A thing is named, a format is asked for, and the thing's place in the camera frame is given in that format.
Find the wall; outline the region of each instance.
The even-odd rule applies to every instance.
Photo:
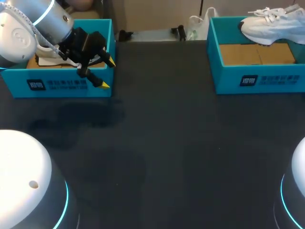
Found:
[[[187,26],[199,15],[201,0],[103,0],[105,15],[114,19],[116,31],[143,31]],[[305,0],[295,0],[305,7]],[[285,8],[294,0],[204,0],[203,16],[213,6],[221,16],[248,15],[256,9]]]
[[[209,7],[215,7],[221,16],[250,15],[249,11],[269,8],[286,8],[294,0],[204,0],[203,12]]]

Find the shoelace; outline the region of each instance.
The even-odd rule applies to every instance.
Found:
[[[286,14],[283,8],[270,9],[266,7],[263,10],[251,11],[248,13],[253,13],[255,16],[264,17],[267,22],[274,22],[277,17],[283,16]]]

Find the white dome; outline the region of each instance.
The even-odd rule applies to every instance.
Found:
[[[51,178],[51,159],[35,138],[0,130],[0,229],[10,229],[39,204]]]
[[[292,173],[296,185],[305,197],[305,138],[298,144],[292,157]]]

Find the black table surface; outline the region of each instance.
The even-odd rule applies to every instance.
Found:
[[[304,117],[302,94],[216,95],[205,42],[118,44],[108,99],[14,100],[0,82],[0,128],[45,145],[82,229],[275,229]]]

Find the teal box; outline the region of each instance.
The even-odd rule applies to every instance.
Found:
[[[305,92],[305,45],[285,41],[296,64],[225,66],[220,44],[251,44],[238,29],[245,17],[211,18],[207,53],[217,94]]]
[[[111,20],[75,20],[75,28],[81,27],[87,33],[100,32],[107,40],[107,52],[115,61],[115,38]],[[91,68],[91,72],[103,79],[111,88],[92,86],[87,79],[81,79],[76,68],[26,69],[27,63],[19,64],[1,72],[5,84],[14,98],[85,98],[110,97],[112,94],[113,68]],[[30,83],[36,83],[42,90],[33,91]]]

